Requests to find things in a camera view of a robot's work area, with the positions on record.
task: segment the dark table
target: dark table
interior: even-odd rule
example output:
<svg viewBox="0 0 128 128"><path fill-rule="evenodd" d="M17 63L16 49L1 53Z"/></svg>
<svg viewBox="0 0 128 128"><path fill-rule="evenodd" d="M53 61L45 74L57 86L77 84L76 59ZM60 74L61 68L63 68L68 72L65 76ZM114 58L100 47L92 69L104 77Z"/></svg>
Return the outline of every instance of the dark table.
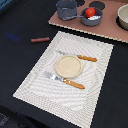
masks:
<svg viewBox="0 0 128 128"><path fill-rule="evenodd" d="M0 11L0 105L51 128L77 126L13 97L58 31L114 45L91 128L128 127L128 44L48 24L57 0L14 0Z"/></svg>

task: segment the plate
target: plate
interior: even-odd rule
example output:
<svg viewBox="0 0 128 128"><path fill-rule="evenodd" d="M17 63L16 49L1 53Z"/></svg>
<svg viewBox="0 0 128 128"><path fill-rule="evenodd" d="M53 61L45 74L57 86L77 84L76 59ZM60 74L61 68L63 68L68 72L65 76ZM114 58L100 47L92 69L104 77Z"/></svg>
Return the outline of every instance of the plate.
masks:
<svg viewBox="0 0 128 128"><path fill-rule="evenodd" d="M77 77L83 69L81 60L73 55L64 55L55 63L55 70L63 78Z"/></svg>

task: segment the red fruit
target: red fruit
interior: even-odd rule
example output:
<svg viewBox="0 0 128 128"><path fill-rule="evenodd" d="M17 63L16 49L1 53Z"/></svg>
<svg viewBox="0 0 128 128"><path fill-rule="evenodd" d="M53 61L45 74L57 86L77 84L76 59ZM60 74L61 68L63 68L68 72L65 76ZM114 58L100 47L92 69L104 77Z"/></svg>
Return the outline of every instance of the red fruit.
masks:
<svg viewBox="0 0 128 128"><path fill-rule="evenodd" d="M85 11L85 17L89 18L95 15L95 9L90 7Z"/></svg>

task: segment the metal fork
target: metal fork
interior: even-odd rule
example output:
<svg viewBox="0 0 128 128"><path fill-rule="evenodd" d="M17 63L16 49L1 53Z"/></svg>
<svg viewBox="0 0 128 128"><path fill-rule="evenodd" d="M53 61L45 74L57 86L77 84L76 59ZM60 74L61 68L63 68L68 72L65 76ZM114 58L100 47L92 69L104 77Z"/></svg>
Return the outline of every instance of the metal fork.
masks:
<svg viewBox="0 0 128 128"><path fill-rule="evenodd" d="M85 87L82 85L82 84L78 84L78 83L75 83L73 81L70 81L70 80L67 80L67 79L64 79L64 78L60 78L54 74L51 74L50 72L44 72L44 76L49 78L49 79L52 79L52 80L60 80L66 84L69 84L69 85L72 85L76 88L79 88L79 89L85 89Z"/></svg>

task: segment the white placemat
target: white placemat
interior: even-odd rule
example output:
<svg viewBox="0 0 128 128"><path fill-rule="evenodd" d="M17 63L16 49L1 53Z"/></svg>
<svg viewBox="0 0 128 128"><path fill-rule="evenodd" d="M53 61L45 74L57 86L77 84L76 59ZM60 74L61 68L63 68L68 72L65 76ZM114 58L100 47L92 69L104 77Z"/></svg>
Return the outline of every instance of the white placemat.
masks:
<svg viewBox="0 0 128 128"><path fill-rule="evenodd" d="M89 128L112 49L111 44L59 31L13 96L79 127ZM85 89L44 77L45 71L56 74L55 62L62 56L56 50L97 58L97 62L81 60L82 73L70 79L83 84Z"/></svg>

